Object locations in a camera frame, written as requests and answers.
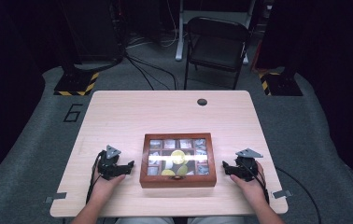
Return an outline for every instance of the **yellow object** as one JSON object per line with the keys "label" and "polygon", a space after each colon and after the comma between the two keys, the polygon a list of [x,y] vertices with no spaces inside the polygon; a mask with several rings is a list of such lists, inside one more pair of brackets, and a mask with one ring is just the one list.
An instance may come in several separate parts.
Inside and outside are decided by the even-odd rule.
{"label": "yellow object", "polygon": [[182,164],[185,161],[185,153],[181,150],[175,150],[171,153],[171,160],[174,164]]}
{"label": "yellow object", "polygon": [[172,170],[163,170],[162,175],[176,175]]}
{"label": "yellow object", "polygon": [[181,167],[179,167],[179,169],[177,169],[176,174],[177,175],[186,175],[188,173],[188,166],[186,165],[182,165]]}

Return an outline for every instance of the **cable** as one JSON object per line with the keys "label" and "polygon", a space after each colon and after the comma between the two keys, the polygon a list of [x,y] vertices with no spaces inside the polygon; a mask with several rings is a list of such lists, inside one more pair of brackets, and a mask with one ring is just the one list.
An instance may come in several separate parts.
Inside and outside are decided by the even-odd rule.
{"label": "cable", "polygon": [[89,186],[89,190],[87,191],[87,197],[86,197],[86,203],[89,202],[90,197],[92,196],[92,189],[94,188],[95,183],[97,183],[98,178],[100,177],[100,175],[97,177],[97,179],[94,181],[94,177],[95,177],[95,169],[97,168],[97,163],[98,163],[98,159],[101,157],[101,155],[104,152],[100,152],[98,153],[97,158],[95,158],[95,162],[94,165],[92,166],[92,178],[90,179],[90,186]]}
{"label": "cable", "polygon": [[259,182],[259,184],[261,185],[261,188],[263,189],[264,198],[266,199],[266,202],[270,204],[269,193],[266,188],[266,181],[264,180],[263,176],[261,175],[261,172],[258,172],[258,174],[261,176],[261,181],[263,181],[263,183],[258,179],[258,177],[256,175],[254,175],[252,173],[252,171],[244,164],[243,161],[241,161],[241,164],[243,164],[243,166],[249,171],[249,173]]}
{"label": "cable", "polygon": [[[162,40],[161,42],[170,42],[170,41],[171,41],[171,42],[175,42],[176,40],[178,40],[178,38],[175,39],[175,40]],[[154,44],[154,42],[153,42],[153,41],[148,41],[148,42],[143,42],[143,43],[135,44],[135,45],[132,45],[132,46],[128,46],[127,49],[139,47],[139,46],[146,45],[146,44]]]}
{"label": "cable", "polygon": [[133,44],[135,44],[136,42],[138,42],[139,40],[142,40],[142,39],[145,39],[145,38],[141,36],[141,37],[138,37],[136,39],[130,40],[130,42],[128,43],[128,46],[133,45]]}
{"label": "cable", "polygon": [[174,89],[177,91],[177,89],[178,89],[178,81],[177,81],[177,78],[176,78],[176,76],[174,74],[172,74],[171,72],[169,72],[169,71],[167,71],[167,70],[165,70],[165,69],[163,69],[163,68],[161,68],[161,67],[159,67],[159,66],[157,66],[155,64],[148,63],[148,62],[146,62],[146,61],[144,61],[142,59],[139,59],[139,58],[137,58],[135,56],[129,56],[129,57],[132,58],[132,60],[135,60],[137,63],[142,63],[144,65],[147,65],[149,67],[158,69],[158,70],[170,75],[171,78],[174,80]]}
{"label": "cable", "polygon": [[101,67],[96,67],[96,68],[91,68],[91,69],[84,69],[83,71],[85,72],[101,72],[101,71],[104,71],[106,69],[109,69],[111,67],[114,67],[115,65],[117,65],[119,62],[121,61],[121,59],[113,59],[111,64],[108,64],[108,65],[104,65],[104,66],[101,66]]}
{"label": "cable", "polygon": [[141,69],[139,66],[137,66],[137,65],[135,64],[135,62],[134,62],[130,57],[128,57],[128,56],[126,55],[125,58],[126,58],[128,61],[130,61],[130,63],[131,63],[136,69],[138,69],[138,71],[139,71],[139,72],[142,74],[142,76],[145,78],[145,80],[147,81],[147,83],[149,84],[149,86],[151,87],[151,89],[154,91],[154,88],[153,88],[153,86],[150,84],[150,81],[148,80],[147,76],[145,76],[144,71],[142,71],[142,69]]}
{"label": "cable", "polygon": [[135,67],[139,67],[143,72],[145,72],[148,76],[150,76],[151,78],[153,78],[154,80],[156,80],[157,82],[159,82],[160,84],[162,84],[167,90],[170,90],[170,88],[167,87],[167,85],[165,85],[164,83],[160,82],[159,79],[157,79],[156,77],[154,77],[153,75],[151,75],[147,70],[145,70],[144,68],[142,68],[141,66],[138,66],[138,64],[134,63]]}
{"label": "cable", "polygon": [[168,6],[168,11],[170,12],[171,21],[173,22],[173,25],[174,25],[175,36],[174,36],[174,40],[171,42],[171,44],[169,44],[169,45],[162,45],[162,47],[165,47],[165,48],[170,47],[170,46],[173,45],[173,44],[176,42],[176,40],[177,40],[177,26],[176,26],[176,22],[174,21],[173,14],[171,13],[171,8],[170,8],[170,2],[169,2],[169,0],[167,0],[167,6]]}
{"label": "cable", "polygon": [[167,90],[170,90],[164,83],[160,82],[160,80],[158,80],[157,78],[155,78],[154,76],[152,76],[149,72],[147,72],[145,69],[143,69],[142,67],[138,66],[136,63],[141,63],[143,65],[146,65],[146,66],[149,66],[149,67],[152,67],[154,69],[158,69],[160,71],[163,71],[164,73],[167,73],[168,75],[171,76],[171,78],[174,80],[174,88],[175,90],[177,90],[177,86],[178,86],[178,82],[177,82],[177,78],[175,77],[174,74],[172,74],[171,72],[168,72],[167,70],[155,65],[155,64],[152,64],[152,63],[148,63],[142,59],[139,59],[135,56],[129,56],[129,55],[125,55],[125,57],[130,61],[130,63],[132,63],[132,65],[134,65],[140,72],[142,75],[144,75],[145,79],[147,80],[147,82],[149,83],[148,79],[146,78],[145,73],[147,73],[150,77],[152,77],[153,79],[155,79],[157,82],[159,82],[160,84],[164,85],[164,87],[167,89]]}
{"label": "cable", "polygon": [[313,202],[313,205],[316,207],[317,210],[317,216],[318,216],[318,223],[322,223],[321,221],[321,214],[319,212],[318,206],[316,204],[316,202],[314,201],[313,196],[311,196],[310,192],[308,192],[308,189],[301,183],[299,182],[299,180],[297,180],[295,177],[293,177],[292,175],[288,174],[286,171],[284,171],[283,169],[279,168],[279,167],[275,167],[277,170],[281,171],[282,173],[284,173],[285,175],[289,176],[292,180],[294,180],[298,185],[300,185],[300,187],[302,187],[302,189],[307,193],[308,197],[311,199],[311,202]]}

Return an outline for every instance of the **small round hole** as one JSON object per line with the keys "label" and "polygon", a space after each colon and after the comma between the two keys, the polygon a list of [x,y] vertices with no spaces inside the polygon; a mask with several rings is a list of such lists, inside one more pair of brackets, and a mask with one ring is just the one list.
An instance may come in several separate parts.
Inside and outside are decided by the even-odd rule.
{"label": "small round hole", "polygon": [[208,102],[207,102],[206,99],[199,99],[199,100],[197,101],[197,104],[198,104],[198,105],[206,105],[206,104],[208,104]]}

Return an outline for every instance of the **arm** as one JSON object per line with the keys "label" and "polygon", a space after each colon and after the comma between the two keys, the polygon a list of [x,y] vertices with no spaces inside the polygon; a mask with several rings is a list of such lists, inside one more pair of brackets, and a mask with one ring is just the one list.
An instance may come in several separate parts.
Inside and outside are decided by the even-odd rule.
{"label": "arm", "polygon": [[89,202],[78,213],[72,223],[95,223],[101,210],[112,195],[113,189],[125,178],[125,176],[126,175],[120,175],[111,180],[105,180],[102,177],[99,177],[94,185]]}
{"label": "arm", "polygon": [[[258,163],[258,170],[263,176],[263,168],[261,164]],[[251,180],[246,182],[243,179],[238,178],[236,175],[231,175],[230,179],[238,185],[238,187],[243,191],[244,196],[246,197],[248,203],[254,210],[258,220],[261,224],[277,224],[284,223],[281,217],[270,207],[264,198],[263,189],[257,180]]]}

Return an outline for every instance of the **gray carpet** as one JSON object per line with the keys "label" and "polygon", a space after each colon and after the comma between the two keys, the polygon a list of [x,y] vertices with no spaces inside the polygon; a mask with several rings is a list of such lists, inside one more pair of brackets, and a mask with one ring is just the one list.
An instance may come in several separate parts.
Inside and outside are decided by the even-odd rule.
{"label": "gray carpet", "polygon": [[[182,89],[185,61],[175,61],[176,46],[176,43],[168,48],[146,44],[128,48],[127,52],[172,72]],[[254,46],[249,49],[250,59],[254,51]],[[102,64],[85,64],[83,67],[99,65]],[[237,89],[249,91],[252,96],[275,166],[297,178],[309,190],[318,205],[323,223],[353,223],[353,172],[337,156],[329,137],[327,121],[310,84],[297,75],[303,97],[266,96],[258,75],[250,73],[249,67],[244,66]],[[173,89],[173,79],[169,75],[145,68]],[[53,95],[62,74],[61,68],[43,74],[46,89],[42,99],[0,165],[0,223],[62,223],[61,219],[50,216],[51,203],[43,202],[57,191],[92,97],[91,94]],[[166,90],[153,78],[148,79],[155,90]],[[189,81],[188,88],[224,90],[194,80]],[[150,86],[136,68],[123,60],[121,64],[101,72],[93,90],[150,91]],[[82,105],[74,107],[81,112],[78,121],[63,122],[72,104]],[[294,194],[288,198],[288,213],[282,215],[285,221],[318,223],[316,209],[302,187],[282,172],[278,174],[283,188]],[[105,223],[113,223],[113,218],[107,218]],[[258,220],[247,217],[246,223],[258,223]]]}

